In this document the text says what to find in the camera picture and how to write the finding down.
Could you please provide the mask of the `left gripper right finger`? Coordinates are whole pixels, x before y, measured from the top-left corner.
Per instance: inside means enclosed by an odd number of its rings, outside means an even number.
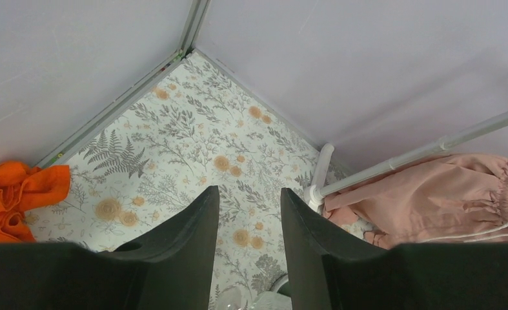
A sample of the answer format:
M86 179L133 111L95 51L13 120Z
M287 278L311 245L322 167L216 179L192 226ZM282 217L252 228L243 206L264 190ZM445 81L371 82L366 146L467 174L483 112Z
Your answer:
M281 190L294 309L508 309L508 243L403 243L385 250Z

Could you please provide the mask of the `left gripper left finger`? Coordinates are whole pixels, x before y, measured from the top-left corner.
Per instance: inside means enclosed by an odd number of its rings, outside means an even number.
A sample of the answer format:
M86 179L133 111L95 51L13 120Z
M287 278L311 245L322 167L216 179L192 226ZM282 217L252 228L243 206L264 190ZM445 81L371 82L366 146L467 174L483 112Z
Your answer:
M0 309L207 309L219 191L112 252L0 243Z

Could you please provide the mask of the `clear wine glass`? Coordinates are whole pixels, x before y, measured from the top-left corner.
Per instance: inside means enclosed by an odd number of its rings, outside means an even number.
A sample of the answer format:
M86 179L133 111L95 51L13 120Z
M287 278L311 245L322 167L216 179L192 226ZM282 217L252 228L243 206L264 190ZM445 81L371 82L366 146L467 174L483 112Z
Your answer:
M239 288L230 287L218 296L215 309L292 310L292 300L283 294L265 291L255 297L253 301L248 301L243 298Z

